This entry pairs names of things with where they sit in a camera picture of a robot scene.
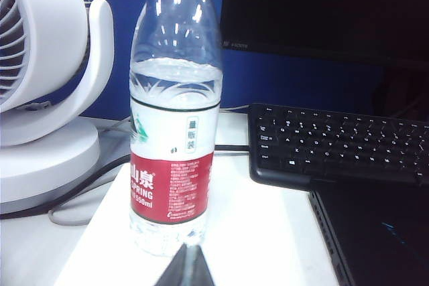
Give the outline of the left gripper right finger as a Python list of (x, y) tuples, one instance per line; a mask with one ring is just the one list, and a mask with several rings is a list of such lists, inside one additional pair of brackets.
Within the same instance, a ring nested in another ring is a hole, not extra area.
[(188, 257), (189, 285), (214, 286), (215, 283), (201, 247), (199, 245), (190, 246), (188, 248)]

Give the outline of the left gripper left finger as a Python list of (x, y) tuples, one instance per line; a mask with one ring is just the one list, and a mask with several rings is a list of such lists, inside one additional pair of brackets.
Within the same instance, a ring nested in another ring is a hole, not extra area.
[(181, 285), (184, 277), (184, 267), (187, 254), (187, 245), (183, 244), (172, 257), (172, 260), (157, 280), (155, 286)]

